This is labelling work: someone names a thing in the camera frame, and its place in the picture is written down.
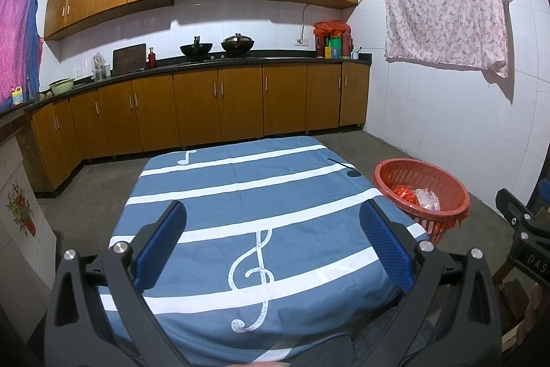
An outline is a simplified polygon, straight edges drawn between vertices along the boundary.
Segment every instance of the flower pot decal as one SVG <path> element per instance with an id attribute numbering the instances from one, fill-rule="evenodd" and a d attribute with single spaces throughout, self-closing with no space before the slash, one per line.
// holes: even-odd
<path id="1" fill-rule="evenodd" d="M 25 197 L 25 189 L 21 188 L 17 181 L 12 184 L 12 191 L 8 193 L 8 201 L 7 208 L 12 212 L 13 221 L 19 226 L 19 231 L 24 231 L 27 237 L 29 236 L 28 232 L 33 237 L 36 236 L 29 200 Z"/>

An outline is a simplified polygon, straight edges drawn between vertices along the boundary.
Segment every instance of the silver bolt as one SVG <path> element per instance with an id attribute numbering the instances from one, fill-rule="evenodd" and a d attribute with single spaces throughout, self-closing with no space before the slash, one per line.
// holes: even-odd
<path id="1" fill-rule="evenodd" d="M 419 246 L 422 252 L 433 251 L 433 243 L 431 241 L 427 241 L 427 240 L 420 241 Z"/>
<path id="2" fill-rule="evenodd" d="M 481 249 L 473 248 L 470 253 L 472 254 L 472 257 L 475 259 L 482 259 L 483 258 L 483 252 L 481 252 Z"/>
<path id="3" fill-rule="evenodd" d="M 116 253 L 126 252 L 127 249 L 128 249 L 128 243 L 125 241 L 119 241 L 113 245 L 113 251 L 115 251 Z"/>
<path id="4" fill-rule="evenodd" d="M 74 251 L 74 249 L 69 249 L 63 254 L 63 258 L 65 260 L 72 260 L 74 257 L 76 257 L 76 252 Z"/>

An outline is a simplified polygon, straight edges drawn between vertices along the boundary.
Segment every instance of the gray floor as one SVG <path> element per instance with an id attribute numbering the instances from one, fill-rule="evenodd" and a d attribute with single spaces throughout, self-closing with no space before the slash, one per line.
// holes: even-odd
<path id="1" fill-rule="evenodd" d="M 316 136 L 324 145 L 354 164 L 368 179 L 378 162 L 406 154 L 363 131 Z M 113 161 L 85 166 L 55 199 L 39 199 L 40 206 L 58 236 L 58 251 L 77 249 L 88 255 L 104 251 L 124 204 L 147 158 Z M 477 198 L 471 197 L 469 217 L 460 228 L 449 230 L 440 241 L 441 250 L 465 253 L 472 247 L 483 250 L 494 272 L 508 253 L 512 228 Z M 530 290 L 532 281 L 514 270 Z"/>

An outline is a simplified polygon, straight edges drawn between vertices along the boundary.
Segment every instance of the music note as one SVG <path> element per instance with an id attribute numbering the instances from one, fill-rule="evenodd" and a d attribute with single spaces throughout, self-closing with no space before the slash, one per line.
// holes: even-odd
<path id="1" fill-rule="evenodd" d="M 197 150 L 191 150 L 185 152 L 185 159 L 182 159 L 181 161 L 178 161 L 178 164 L 180 165 L 187 165 L 189 163 L 189 153 L 196 153 Z"/>
<path id="2" fill-rule="evenodd" d="M 271 238 L 271 234 L 272 234 L 272 229 L 268 229 L 267 230 L 267 235 L 264 238 L 264 240 L 262 241 L 262 231 L 261 230 L 257 231 L 256 232 L 256 246 L 253 247 L 252 249 L 250 249 L 249 251 L 245 252 L 244 254 L 242 254 L 238 259 L 236 259 L 233 262 L 233 264 L 231 265 L 231 268 L 229 269 L 229 276 L 228 276 L 228 279 L 227 279 L 231 289 L 233 289 L 233 290 L 238 289 L 238 287 L 235 286 L 235 282 L 233 281 L 233 274 L 235 273 L 235 269 L 237 268 L 237 266 L 244 259 L 246 259 L 250 255 L 252 255 L 254 252 L 257 254 L 257 257 L 258 257 L 258 267 L 249 269 L 248 271 L 246 271 L 244 276 L 246 278 L 249 278 L 249 276 L 251 274 L 253 274 L 255 272 L 259 272 L 260 273 L 260 280 L 262 282 L 262 285 L 265 285 L 267 283 L 267 277 L 269 277 L 270 282 L 275 281 L 273 273 L 263 266 L 262 248 L 263 248 L 263 246 L 265 246 L 269 242 L 269 240 Z M 233 321 L 231 322 L 232 330 L 235 333 L 245 333 L 247 331 L 253 331 L 253 330 L 257 329 L 260 325 L 263 324 L 263 321 L 266 318 L 268 303 L 269 303 L 268 300 L 266 300 L 265 302 L 262 303 L 262 310 L 260 311 L 260 316 L 258 317 L 256 322 L 254 322 L 249 327 L 245 327 L 245 324 L 244 324 L 243 321 L 241 321 L 241 319 L 233 319 Z"/>

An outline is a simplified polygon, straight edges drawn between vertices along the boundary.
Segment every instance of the red plastic basket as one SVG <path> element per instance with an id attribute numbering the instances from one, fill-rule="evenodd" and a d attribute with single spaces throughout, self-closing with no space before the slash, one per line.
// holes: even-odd
<path id="1" fill-rule="evenodd" d="M 470 212 L 470 195 L 451 173 L 438 166 L 415 159 L 387 159 L 375 168 L 375 187 L 403 212 L 419 223 L 437 244 L 445 232 L 462 222 Z M 432 190 L 439 198 L 441 211 L 436 212 L 411 204 L 393 192 L 399 184 Z"/>

